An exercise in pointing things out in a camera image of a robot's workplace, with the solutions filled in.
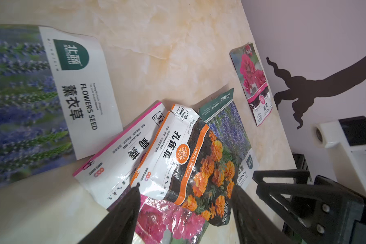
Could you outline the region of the marigold seed packet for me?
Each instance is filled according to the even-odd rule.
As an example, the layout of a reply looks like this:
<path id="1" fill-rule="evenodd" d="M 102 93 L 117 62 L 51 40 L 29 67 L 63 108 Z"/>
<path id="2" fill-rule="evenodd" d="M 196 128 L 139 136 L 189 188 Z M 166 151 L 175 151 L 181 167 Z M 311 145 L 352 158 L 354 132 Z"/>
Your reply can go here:
<path id="1" fill-rule="evenodd" d="M 142 195 L 165 200 L 204 217 L 229 223 L 231 196 L 241 159 L 192 108 L 175 104 L 132 176 Z"/>

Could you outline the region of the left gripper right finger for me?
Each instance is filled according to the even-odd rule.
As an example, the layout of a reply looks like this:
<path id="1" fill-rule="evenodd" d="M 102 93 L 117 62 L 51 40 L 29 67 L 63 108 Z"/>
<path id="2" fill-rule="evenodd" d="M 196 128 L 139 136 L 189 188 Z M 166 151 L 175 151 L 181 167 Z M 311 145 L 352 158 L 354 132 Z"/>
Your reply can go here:
<path id="1" fill-rule="evenodd" d="M 240 186 L 233 188 L 231 206 L 241 244 L 291 244 Z"/>

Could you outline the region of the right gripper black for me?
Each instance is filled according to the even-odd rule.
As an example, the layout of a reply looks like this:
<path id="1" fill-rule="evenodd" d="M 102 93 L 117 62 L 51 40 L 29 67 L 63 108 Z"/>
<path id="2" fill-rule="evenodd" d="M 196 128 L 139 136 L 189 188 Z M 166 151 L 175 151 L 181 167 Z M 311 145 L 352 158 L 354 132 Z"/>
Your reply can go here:
<path id="1" fill-rule="evenodd" d="M 366 198 L 303 169 L 256 170 L 256 193 L 308 244 L 366 244 Z M 294 179 L 267 183 L 265 178 Z"/>

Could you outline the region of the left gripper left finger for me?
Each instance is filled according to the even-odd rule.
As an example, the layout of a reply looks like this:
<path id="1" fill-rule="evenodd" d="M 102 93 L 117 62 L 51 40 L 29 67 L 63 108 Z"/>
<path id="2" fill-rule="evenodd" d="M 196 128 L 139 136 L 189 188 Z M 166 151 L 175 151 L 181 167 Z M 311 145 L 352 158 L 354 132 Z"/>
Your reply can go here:
<path id="1" fill-rule="evenodd" d="M 130 244 L 140 211 L 138 183 L 119 204 L 86 236 L 81 244 Z"/>

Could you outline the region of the lavender seed packet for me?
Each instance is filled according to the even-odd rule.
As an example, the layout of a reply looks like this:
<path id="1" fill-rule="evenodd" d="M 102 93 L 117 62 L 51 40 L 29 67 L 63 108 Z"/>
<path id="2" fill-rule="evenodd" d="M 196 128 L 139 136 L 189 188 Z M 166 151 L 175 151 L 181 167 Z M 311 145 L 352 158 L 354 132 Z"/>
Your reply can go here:
<path id="1" fill-rule="evenodd" d="M 96 38 L 0 24 L 0 189 L 94 155 L 122 130 Z"/>
<path id="2" fill-rule="evenodd" d="M 241 159 L 237 184 L 246 189 L 259 162 L 252 149 L 242 119 L 233 99 L 234 89 L 220 94 L 199 108 L 200 117 L 215 135 Z"/>

